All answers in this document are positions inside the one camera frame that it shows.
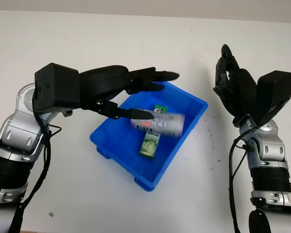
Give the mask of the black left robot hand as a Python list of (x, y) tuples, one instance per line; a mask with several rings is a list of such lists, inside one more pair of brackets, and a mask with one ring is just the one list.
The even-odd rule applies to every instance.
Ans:
[(157, 71), (155, 67), (129, 71), (125, 66), (114, 65), (85, 71), (80, 73), (80, 108), (112, 119), (153, 119), (149, 112), (121, 109), (111, 100), (122, 91), (129, 95), (162, 91), (164, 85), (161, 82), (173, 81), (178, 77), (178, 73)]

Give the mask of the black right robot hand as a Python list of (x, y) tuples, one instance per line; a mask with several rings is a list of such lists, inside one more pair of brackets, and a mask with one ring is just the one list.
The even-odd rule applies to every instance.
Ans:
[(216, 64), (214, 92), (226, 110), (234, 116), (233, 124), (245, 115), (251, 115), (255, 106), (257, 84), (250, 73), (240, 68), (228, 45), (221, 48), (221, 57)]

